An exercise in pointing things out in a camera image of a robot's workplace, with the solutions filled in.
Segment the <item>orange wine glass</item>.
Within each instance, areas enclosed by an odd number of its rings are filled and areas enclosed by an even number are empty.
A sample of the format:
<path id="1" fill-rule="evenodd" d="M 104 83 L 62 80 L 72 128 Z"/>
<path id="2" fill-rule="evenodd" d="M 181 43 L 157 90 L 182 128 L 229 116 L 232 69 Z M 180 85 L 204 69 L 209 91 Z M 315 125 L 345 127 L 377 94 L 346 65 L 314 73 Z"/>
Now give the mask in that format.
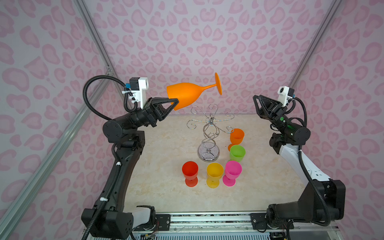
<path id="1" fill-rule="evenodd" d="M 245 133 L 241 129 L 234 129 L 230 134 L 231 144 L 228 146 L 228 150 L 231 150 L 231 147 L 234 145 L 239 145 L 245 137 Z"/>
<path id="2" fill-rule="evenodd" d="M 167 87 L 167 95 L 169 99 L 178 99 L 179 103 L 175 105 L 174 110 L 178 111 L 182 108 L 193 104 L 204 92 L 210 88 L 216 87 L 219 94 L 223 94 L 222 84 L 218 73 L 215 73 L 215 84 L 201 87 L 192 83 L 179 83 Z"/>

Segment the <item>green plastic wine glass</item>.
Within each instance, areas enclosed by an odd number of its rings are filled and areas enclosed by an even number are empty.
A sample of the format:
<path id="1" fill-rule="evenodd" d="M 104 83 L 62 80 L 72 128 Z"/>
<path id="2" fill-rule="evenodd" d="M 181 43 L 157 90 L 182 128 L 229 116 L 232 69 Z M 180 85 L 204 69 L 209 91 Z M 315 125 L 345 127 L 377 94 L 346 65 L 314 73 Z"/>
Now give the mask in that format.
<path id="1" fill-rule="evenodd" d="M 233 145 L 230 149 L 230 160 L 241 162 L 246 155 L 246 150 L 240 145 Z"/>

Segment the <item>red plastic wine glass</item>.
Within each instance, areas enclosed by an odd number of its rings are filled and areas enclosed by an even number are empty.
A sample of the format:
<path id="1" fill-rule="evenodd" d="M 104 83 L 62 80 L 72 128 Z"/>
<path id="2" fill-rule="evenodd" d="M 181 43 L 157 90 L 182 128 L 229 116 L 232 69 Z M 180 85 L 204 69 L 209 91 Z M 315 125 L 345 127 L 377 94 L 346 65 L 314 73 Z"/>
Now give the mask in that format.
<path id="1" fill-rule="evenodd" d="M 182 166 L 182 172 L 185 177 L 185 184 L 188 187 L 195 187 L 198 184 L 199 166 L 197 163 L 189 161 Z"/>

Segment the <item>pink plastic wine glass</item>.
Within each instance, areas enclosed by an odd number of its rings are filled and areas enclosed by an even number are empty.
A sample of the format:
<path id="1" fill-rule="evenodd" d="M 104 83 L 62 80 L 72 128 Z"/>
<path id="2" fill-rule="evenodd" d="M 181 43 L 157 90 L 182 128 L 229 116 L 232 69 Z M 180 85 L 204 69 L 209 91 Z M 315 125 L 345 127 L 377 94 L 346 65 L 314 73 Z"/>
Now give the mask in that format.
<path id="1" fill-rule="evenodd" d="M 225 175 L 223 176 L 223 183 L 227 187 L 233 187 L 236 184 L 237 178 L 243 171 L 242 165 L 236 161 L 229 161 L 225 166 Z"/>

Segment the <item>yellow plastic wine glass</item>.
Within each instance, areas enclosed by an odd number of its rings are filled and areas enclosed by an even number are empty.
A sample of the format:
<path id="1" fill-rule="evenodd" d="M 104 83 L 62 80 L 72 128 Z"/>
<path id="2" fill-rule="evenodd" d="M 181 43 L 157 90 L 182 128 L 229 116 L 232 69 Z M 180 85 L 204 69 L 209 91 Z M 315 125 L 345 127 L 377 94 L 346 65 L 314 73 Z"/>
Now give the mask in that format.
<path id="1" fill-rule="evenodd" d="M 219 163 L 211 163 L 207 167 L 207 186 L 214 189 L 220 184 L 220 179 L 224 173 L 224 168 Z"/>

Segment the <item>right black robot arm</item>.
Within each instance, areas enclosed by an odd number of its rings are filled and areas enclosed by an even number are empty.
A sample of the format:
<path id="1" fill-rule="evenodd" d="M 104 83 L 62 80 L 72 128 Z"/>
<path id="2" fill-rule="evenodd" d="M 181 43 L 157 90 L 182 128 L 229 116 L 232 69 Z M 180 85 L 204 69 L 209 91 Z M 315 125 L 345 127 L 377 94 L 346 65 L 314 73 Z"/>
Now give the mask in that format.
<path id="1" fill-rule="evenodd" d="M 288 117 L 290 110 L 277 100 L 262 95 L 253 97 L 257 115 L 270 122 L 274 130 L 270 146 L 286 160 L 306 185 L 295 202 L 271 204 L 266 221 L 271 228 L 284 223 L 313 223 L 329 226 L 345 215 L 346 186 L 321 171 L 304 153 L 303 146 L 309 140 L 308 116 Z"/>

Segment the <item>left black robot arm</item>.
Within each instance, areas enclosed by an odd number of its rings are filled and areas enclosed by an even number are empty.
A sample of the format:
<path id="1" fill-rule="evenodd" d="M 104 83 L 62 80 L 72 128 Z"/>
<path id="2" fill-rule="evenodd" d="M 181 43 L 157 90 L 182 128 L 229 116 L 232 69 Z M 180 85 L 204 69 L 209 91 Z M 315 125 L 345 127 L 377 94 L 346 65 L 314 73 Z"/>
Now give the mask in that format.
<path id="1" fill-rule="evenodd" d="M 138 226 L 151 230 L 157 225 L 153 206 L 141 205 L 125 213 L 125 196 L 145 146 L 145 132 L 139 127 L 156 127 L 157 122 L 164 120 L 178 103 L 178 99 L 149 98 L 144 108 L 108 120 L 103 125 L 103 133 L 112 144 L 115 160 L 99 199 L 82 213 L 81 220 L 86 226 L 83 240 L 89 235 L 125 240 L 133 236 L 133 230 Z"/>

